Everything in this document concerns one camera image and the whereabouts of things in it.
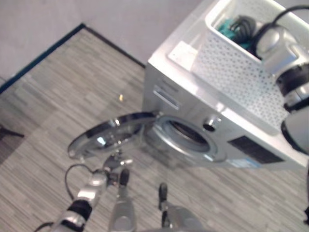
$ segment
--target chair leg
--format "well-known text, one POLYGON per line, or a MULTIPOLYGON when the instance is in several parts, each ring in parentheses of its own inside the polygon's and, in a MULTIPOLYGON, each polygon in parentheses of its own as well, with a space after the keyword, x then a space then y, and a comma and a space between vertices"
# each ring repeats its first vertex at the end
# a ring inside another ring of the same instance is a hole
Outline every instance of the chair leg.
POLYGON ((0 133, 3 133, 5 135, 12 135, 12 136, 18 136, 18 137, 21 137, 23 138, 24 135, 23 134, 20 134, 20 133, 17 133, 17 132, 14 132, 14 131, 11 131, 11 130, 8 130, 6 128, 0 128, 0 133))

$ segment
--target washing machine door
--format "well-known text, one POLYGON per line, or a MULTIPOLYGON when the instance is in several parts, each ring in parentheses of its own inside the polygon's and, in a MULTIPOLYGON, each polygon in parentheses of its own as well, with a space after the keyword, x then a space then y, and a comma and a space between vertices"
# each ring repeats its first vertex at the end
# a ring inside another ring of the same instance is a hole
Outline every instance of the washing machine door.
POLYGON ((125 147, 134 148, 141 143, 141 136, 155 122, 149 112, 134 113, 110 119, 78 136, 68 147, 72 159, 100 156, 125 147))

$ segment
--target white wall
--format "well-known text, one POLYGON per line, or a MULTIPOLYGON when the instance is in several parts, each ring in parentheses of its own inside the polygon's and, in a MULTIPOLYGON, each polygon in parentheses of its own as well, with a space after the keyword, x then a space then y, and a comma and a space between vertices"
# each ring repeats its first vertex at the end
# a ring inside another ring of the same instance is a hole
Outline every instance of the white wall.
POLYGON ((83 21, 134 58, 150 55, 202 0, 78 0, 83 21))
POLYGON ((0 86, 81 21, 75 0, 0 0, 0 86))

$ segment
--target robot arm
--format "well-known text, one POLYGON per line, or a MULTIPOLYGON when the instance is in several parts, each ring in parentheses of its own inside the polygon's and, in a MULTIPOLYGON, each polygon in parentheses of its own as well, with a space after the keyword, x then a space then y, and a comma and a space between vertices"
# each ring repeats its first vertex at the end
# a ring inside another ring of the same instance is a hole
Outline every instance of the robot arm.
POLYGON ((53 224, 50 232, 82 232, 104 190, 109 185, 115 185, 122 170, 131 163, 132 159, 123 156, 119 150, 110 155, 103 168, 95 171, 79 190, 73 203, 53 224))
POLYGON ((309 154, 309 53, 284 27, 272 26, 259 39, 256 54, 275 78, 291 114, 281 125, 292 147, 309 154))
POLYGON ((50 232, 82 232, 107 186, 106 173, 104 171, 95 172, 88 183, 80 189, 70 207, 52 226, 50 232))

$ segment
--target black display panel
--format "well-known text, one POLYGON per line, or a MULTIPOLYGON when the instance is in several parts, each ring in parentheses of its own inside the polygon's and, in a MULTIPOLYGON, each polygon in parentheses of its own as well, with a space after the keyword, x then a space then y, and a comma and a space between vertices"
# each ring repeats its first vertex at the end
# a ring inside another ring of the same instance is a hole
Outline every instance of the black display panel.
POLYGON ((233 147, 239 149, 260 164, 277 163, 284 161, 280 157, 266 150, 246 136, 228 141, 233 147))

